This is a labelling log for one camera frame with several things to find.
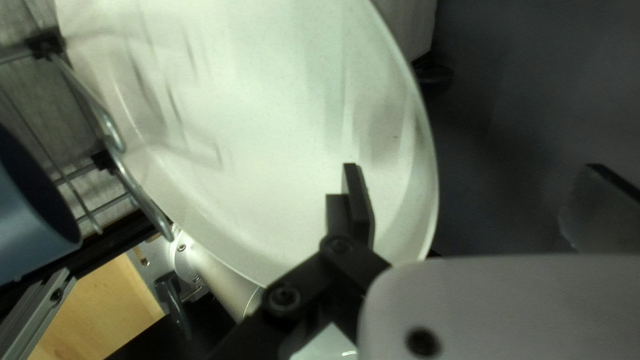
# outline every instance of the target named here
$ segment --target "metal frame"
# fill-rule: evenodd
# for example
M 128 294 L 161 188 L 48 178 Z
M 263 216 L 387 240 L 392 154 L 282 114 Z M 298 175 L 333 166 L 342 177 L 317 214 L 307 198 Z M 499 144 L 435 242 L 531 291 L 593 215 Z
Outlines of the metal frame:
M 67 268 L 31 285 L 0 324 L 0 360 L 25 360 L 76 284 Z

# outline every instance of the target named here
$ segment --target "gray floor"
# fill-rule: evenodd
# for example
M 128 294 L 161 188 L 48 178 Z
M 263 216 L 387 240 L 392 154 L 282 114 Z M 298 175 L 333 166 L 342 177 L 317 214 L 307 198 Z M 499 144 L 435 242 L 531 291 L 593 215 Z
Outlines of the gray floor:
M 557 213 L 586 163 L 640 184 L 640 3 L 440 0 L 428 100 L 443 255 L 571 250 Z

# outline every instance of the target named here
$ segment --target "metal wire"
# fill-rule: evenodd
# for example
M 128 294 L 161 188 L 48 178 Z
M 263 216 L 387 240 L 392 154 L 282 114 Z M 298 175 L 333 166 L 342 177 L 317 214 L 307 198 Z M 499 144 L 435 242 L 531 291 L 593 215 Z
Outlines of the metal wire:
M 118 197 L 115 197 L 114 199 L 109 200 L 108 202 L 104 203 L 103 205 L 98 206 L 97 208 L 91 210 L 91 214 L 96 215 L 99 213 L 102 213 L 103 211 L 109 209 L 111 206 L 114 206 L 116 204 L 119 204 L 121 201 L 128 199 L 131 195 L 129 195 L 128 193 L 124 193 Z M 84 222 L 88 219 L 88 217 L 86 215 L 83 215 L 79 218 L 76 219 L 76 222 L 79 224 L 81 222 Z
M 91 90 L 85 87 L 80 80 L 76 78 L 72 69 L 67 63 L 56 54 L 51 55 L 51 61 L 60 70 L 62 76 L 67 83 L 88 102 L 90 109 L 94 112 L 100 127 L 102 128 L 105 138 L 105 146 L 109 154 L 113 158 L 117 169 L 114 175 L 117 176 L 124 188 L 129 192 L 140 209 L 145 213 L 149 220 L 155 225 L 157 230 L 168 240 L 173 241 L 173 233 L 171 232 L 171 222 L 166 215 L 158 208 L 155 202 L 147 195 L 142 187 L 130 175 L 128 170 L 122 163 L 122 155 L 126 151 L 126 146 L 122 141 L 118 129 L 109 114 L 109 111 L 102 106 L 97 97 Z
M 88 172 L 90 172 L 91 170 L 95 170 L 95 169 L 96 169 L 95 164 L 94 163 L 90 163 L 89 165 L 87 165 L 85 167 L 79 168 L 76 171 L 70 172 L 69 174 L 67 174 L 67 179 L 73 180 L 73 179 L 75 179 L 77 177 L 81 177 L 82 175 L 85 175 Z M 53 181 L 53 185 L 55 185 L 55 186 L 60 186 L 60 185 L 62 185 L 64 183 L 65 183 L 65 179 L 63 177 L 60 177 L 60 178 L 58 178 L 58 179 Z
M 4 49 L 0 52 L 0 65 L 28 58 L 29 56 L 31 56 L 31 50 L 26 46 Z
M 98 234 L 102 234 L 102 228 L 100 227 L 100 224 L 98 224 L 98 221 L 96 221 L 96 219 L 93 216 L 93 214 L 91 214 L 91 211 L 89 210 L 89 208 L 87 207 L 86 203 L 84 202 L 84 200 L 82 199 L 82 197 L 78 193 L 76 187 L 71 183 L 71 179 L 68 178 L 68 176 L 64 173 L 64 171 L 62 171 L 62 169 L 58 166 L 56 161 L 53 160 L 53 157 L 51 156 L 51 154 L 49 154 L 49 151 L 47 150 L 47 147 L 45 147 L 45 145 L 42 143 L 40 138 L 36 135 L 36 132 L 31 127 L 31 124 L 29 124 L 29 122 L 24 118 L 24 116 L 22 116 L 22 113 L 20 112 L 20 110 L 18 109 L 16 104 L 13 102 L 13 100 L 11 99 L 9 94 L 6 92 L 4 87 L 0 86 L 0 91 L 2 91 L 4 97 L 8 101 L 9 106 L 11 106 L 12 110 L 18 115 L 18 117 L 20 118 L 22 123 L 27 127 L 27 130 L 29 131 L 31 136 L 33 136 L 33 138 L 35 139 L 36 143 L 38 144 L 38 146 L 40 147 L 40 149 L 42 150 L 44 155 L 51 162 L 51 166 L 58 173 L 58 175 L 60 176 L 60 179 L 63 179 L 64 183 L 66 183 L 66 185 L 69 187 L 69 190 L 71 190 L 71 193 L 74 195 L 74 197 L 78 201 L 78 204 L 80 205 L 80 207 L 84 211 L 85 215 L 87 216 L 87 218 L 91 222 L 91 225 L 95 229 L 95 232 L 98 233 Z

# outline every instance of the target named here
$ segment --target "wire rack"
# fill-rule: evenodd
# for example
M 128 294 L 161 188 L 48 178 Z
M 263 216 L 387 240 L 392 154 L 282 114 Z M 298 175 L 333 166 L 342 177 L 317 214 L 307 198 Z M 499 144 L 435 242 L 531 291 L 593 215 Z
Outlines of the wire rack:
M 55 131 L 61 132 L 59 127 L 64 128 L 65 125 L 59 122 L 57 126 L 56 124 L 40 124 L 38 126 L 35 121 L 37 117 L 28 114 L 29 104 L 26 106 L 19 104 L 20 100 L 24 100 L 25 97 L 37 99 L 38 91 L 41 90 L 37 87 L 26 89 L 26 92 L 22 91 L 22 96 L 16 97 L 11 94 L 13 89 L 7 89 L 6 84 L 0 83 L 0 103 L 3 105 L 0 110 L 4 110 L 4 113 L 11 113 L 11 116 L 8 116 L 10 121 L 5 121 L 5 125 L 24 143 L 50 175 L 53 183 L 58 187 L 76 216 L 83 236 L 91 233 L 102 234 L 104 226 L 132 210 L 140 208 L 158 231 L 167 240 L 172 241 L 170 221 L 122 163 L 126 146 L 118 134 L 109 111 L 75 77 L 72 69 L 60 55 L 52 53 L 48 59 L 40 60 L 33 57 L 33 51 L 26 46 L 0 49 L 0 70 L 2 67 L 11 67 L 15 63 L 18 63 L 18 69 L 29 69 L 29 67 L 36 66 L 39 68 L 39 74 L 45 73 L 55 77 L 58 83 L 62 82 L 70 96 L 67 96 L 64 104 L 56 103 L 55 106 L 75 106 L 84 119 L 84 124 L 80 124 L 79 127 L 85 127 L 90 133 L 93 132 L 92 135 L 95 135 L 96 141 L 87 147 L 83 156 L 76 156 L 71 162 L 60 161 L 60 158 L 64 158 L 64 156 L 55 154 L 55 149 L 59 147 L 57 140 L 64 142 L 67 136 L 61 134 L 58 139 L 52 139 L 47 129 L 53 127 Z M 29 81 L 22 79 L 14 80 L 13 84 L 20 82 L 23 87 L 24 83 L 29 83 Z M 29 90 L 33 90 L 34 93 L 31 97 L 28 96 L 30 95 Z M 71 141 L 66 139 L 66 141 L 67 144 L 64 147 L 66 149 L 73 148 L 75 145 L 73 139 Z M 90 155 L 101 150 L 108 151 L 114 165 L 109 172 L 100 171 L 103 169 L 99 169 L 91 159 Z

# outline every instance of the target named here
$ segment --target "metal bolt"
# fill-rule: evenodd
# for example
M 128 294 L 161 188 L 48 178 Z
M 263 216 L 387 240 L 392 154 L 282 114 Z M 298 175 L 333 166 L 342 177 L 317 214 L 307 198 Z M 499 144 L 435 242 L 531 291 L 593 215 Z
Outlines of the metal bolt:
M 334 254 L 345 254 L 353 250 L 351 244 L 343 238 L 332 239 L 329 246 Z
M 59 302 L 60 299 L 62 299 L 62 289 L 57 288 L 51 293 L 51 297 L 49 297 L 49 300 L 53 302 Z
M 417 357 L 432 357 L 440 351 L 435 336 L 424 328 L 409 332 L 406 337 L 406 346 Z
M 269 293 L 269 306 L 277 311 L 290 311 L 300 303 L 300 291 L 292 285 L 280 285 Z

